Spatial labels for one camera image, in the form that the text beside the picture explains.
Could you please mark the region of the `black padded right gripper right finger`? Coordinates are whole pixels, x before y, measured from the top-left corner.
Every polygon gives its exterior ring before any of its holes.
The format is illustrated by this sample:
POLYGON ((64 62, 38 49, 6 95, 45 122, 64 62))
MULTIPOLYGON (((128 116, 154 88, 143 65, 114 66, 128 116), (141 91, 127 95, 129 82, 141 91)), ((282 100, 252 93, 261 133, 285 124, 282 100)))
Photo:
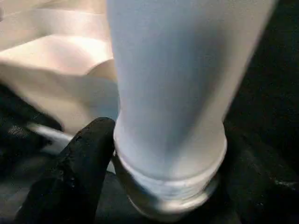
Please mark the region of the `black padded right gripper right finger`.
POLYGON ((226 127, 221 184, 244 224, 297 224, 299 176, 259 137, 226 127))

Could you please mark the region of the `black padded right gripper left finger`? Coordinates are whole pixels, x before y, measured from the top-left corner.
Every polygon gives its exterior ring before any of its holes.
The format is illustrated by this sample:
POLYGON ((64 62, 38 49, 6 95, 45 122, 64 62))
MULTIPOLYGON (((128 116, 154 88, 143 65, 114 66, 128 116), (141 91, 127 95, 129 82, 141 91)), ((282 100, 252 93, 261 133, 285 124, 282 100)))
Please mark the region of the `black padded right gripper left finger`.
POLYGON ((92 224, 114 152, 115 122, 107 117, 79 131, 31 185, 15 224, 92 224))

